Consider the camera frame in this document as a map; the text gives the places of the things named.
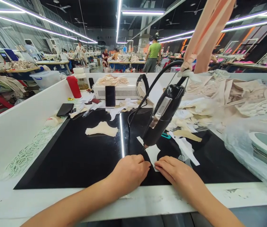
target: hanging fabric strap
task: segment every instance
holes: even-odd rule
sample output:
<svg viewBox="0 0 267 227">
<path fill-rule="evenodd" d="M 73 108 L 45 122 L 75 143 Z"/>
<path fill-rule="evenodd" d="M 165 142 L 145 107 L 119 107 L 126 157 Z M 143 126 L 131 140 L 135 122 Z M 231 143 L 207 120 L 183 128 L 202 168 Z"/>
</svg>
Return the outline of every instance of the hanging fabric strap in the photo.
<svg viewBox="0 0 267 227">
<path fill-rule="evenodd" d="M 221 31 L 231 16 L 235 1 L 210 0 L 206 2 L 195 32 L 185 51 L 181 72 L 185 69 L 192 71 L 192 62 L 196 57 L 197 62 L 194 73 L 208 71 L 212 51 L 219 39 Z"/>
</svg>

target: black wallet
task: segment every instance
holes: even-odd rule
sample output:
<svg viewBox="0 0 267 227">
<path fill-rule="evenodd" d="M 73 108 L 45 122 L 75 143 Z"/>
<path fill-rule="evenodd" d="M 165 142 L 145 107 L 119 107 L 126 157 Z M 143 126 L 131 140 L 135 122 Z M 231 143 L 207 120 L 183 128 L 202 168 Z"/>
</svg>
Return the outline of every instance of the black wallet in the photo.
<svg viewBox="0 0 267 227">
<path fill-rule="evenodd" d="M 68 116 L 73 111 L 73 103 L 63 103 L 57 113 L 57 117 Z"/>
</svg>

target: red bottle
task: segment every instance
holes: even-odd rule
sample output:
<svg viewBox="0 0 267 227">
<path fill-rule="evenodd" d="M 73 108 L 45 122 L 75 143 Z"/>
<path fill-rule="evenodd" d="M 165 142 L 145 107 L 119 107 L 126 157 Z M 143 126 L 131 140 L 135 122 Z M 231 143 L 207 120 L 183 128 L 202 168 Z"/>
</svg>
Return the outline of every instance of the red bottle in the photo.
<svg viewBox="0 0 267 227">
<path fill-rule="evenodd" d="M 71 92 L 73 93 L 74 98 L 81 98 L 81 92 L 78 85 L 78 80 L 75 76 L 66 77 L 68 85 L 70 87 Z"/>
</svg>

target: woman in green shirt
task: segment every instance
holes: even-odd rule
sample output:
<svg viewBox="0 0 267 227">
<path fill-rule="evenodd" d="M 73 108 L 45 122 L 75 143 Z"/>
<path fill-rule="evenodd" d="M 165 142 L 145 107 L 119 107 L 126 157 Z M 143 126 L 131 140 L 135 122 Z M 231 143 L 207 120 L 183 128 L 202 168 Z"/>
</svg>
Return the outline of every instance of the woman in green shirt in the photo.
<svg viewBox="0 0 267 227">
<path fill-rule="evenodd" d="M 156 33 L 153 37 L 152 44 L 149 46 L 148 53 L 145 57 L 145 66 L 143 72 L 154 73 L 155 66 L 157 65 L 157 60 L 161 60 L 161 44 L 158 43 L 159 34 Z"/>
</svg>

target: black cutting mat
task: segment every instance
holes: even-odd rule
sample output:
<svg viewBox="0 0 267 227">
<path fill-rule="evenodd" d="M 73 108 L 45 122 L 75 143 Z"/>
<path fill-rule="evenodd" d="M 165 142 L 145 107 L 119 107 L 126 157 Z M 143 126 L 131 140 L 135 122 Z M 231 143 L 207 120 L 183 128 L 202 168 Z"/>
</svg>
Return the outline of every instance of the black cutting mat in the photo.
<svg viewBox="0 0 267 227">
<path fill-rule="evenodd" d="M 127 124 L 128 112 L 116 115 L 113 121 L 102 109 L 93 111 L 85 118 L 67 119 L 14 189 L 86 188 L 104 179 L 124 155 L 141 154 L 142 145 L 137 136 L 142 137 L 151 111 L 151 108 L 143 108 L 130 128 Z M 117 127 L 116 137 L 85 135 L 86 128 L 93 128 L 100 121 Z M 206 131 L 197 133 L 197 136 L 203 138 L 202 142 L 188 141 L 200 165 L 194 166 L 192 163 L 191 166 L 205 183 L 259 181 L 236 160 L 216 135 Z M 157 146 L 161 150 L 158 159 L 165 155 L 176 158 L 180 155 L 180 149 L 172 139 L 162 137 Z M 146 152 L 142 155 L 150 161 Z M 150 168 L 141 185 L 168 184 L 159 172 Z"/>
</svg>

